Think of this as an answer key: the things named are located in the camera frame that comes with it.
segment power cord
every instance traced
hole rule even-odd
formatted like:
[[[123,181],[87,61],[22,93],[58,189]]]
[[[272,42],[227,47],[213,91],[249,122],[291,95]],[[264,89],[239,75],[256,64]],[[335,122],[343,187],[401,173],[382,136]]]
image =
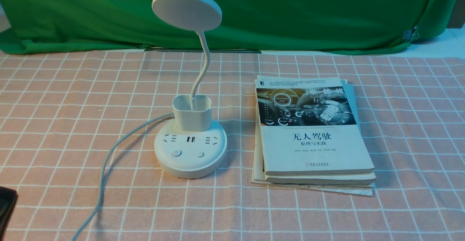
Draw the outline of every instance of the power cord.
[[[100,205],[102,203],[102,200],[103,200],[103,192],[105,191],[105,186],[106,186],[106,182],[108,181],[108,175],[109,175],[109,173],[108,173],[107,176],[105,176],[105,167],[106,167],[106,164],[108,163],[108,160],[110,159],[110,156],[112,155],[113,151],[121,144],[121,142],[126,140],[128,137],[130,137],[134,133],[138,132],[138,130],[141,130],[142,128],[144,128],[144,127],[146,127],[146,126],[148,126],[148,125],[150,125],[150,124],[152,124],[154,122],[157,122],[159,120],[162,120],[164,118],[171,117],[171,116],[173,116],[173,113],[161,115],[159,117],[151,119],[151,120],[145,122],[144,124],[138,126],[137,128],[135,128],[134,130],[132,130],[128,134],[126,134],[124,137],[122,137],[120,140],[118,140],[118,142],[116,142],[115,145],[113,145],[111,150],[108,152],[108,155],[106,156],[105,161],[103,162],[102,170],[101,170],[101,173],[100,173],[100,186],[98,187],[97,204],[95,205],[94,210],[92,211],[90,216],[87,218],[87,220],[76,231],[76,234],[73,236],[73,241],[76,241],[78,239],[79,235],[83,232],[84,228],[86,228],[86,226],[90,223],[90,221],[93,219],[95,214],[98,212],[98,208],[100,207]]]

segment stack of books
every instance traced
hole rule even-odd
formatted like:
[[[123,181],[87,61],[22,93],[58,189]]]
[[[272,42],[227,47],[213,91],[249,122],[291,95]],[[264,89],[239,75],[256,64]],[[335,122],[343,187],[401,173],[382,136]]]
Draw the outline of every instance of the stack of books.
[[[373,195],[353,86],[258,76],[252,183]]]

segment white pen holder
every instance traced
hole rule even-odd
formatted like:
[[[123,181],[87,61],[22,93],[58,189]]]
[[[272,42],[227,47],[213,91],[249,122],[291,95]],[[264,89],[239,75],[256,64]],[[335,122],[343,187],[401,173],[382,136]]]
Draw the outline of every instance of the white pen holder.
[[[180,130],[203,132],[211,127],[211,99],[206,95],[196,95],[195,98],[197,110],[191,110],[189,95],[173,99],[174,120]]]

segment electrical outlet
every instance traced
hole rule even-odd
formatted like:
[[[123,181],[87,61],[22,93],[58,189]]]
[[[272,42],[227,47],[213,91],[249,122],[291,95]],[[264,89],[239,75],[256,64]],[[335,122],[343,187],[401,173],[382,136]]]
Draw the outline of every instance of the electrical outlet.
[[[175,120],[168,122],[155,138],[155,155],[161,168],[180,178],[200,178],[215,171],[226,157],[227,137],[213,121],[204,132],[182,131]]]

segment white desk lamp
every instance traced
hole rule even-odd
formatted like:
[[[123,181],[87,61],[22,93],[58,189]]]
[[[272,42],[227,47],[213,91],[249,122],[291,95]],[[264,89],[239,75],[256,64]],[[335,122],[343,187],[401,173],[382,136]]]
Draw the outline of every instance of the white desk lamp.
[[[204,32],[221,24],[221,9],[213,0],[153,0],[153,12],[165,23],[195,31],[205,62],[191,95],[173,99],[174,120],[158,132],[154,146],[161,168],[179,178],[201,178],[214,172],[226,157],[226,132],[211,118],[211,99],[196,95],[210,64]]]

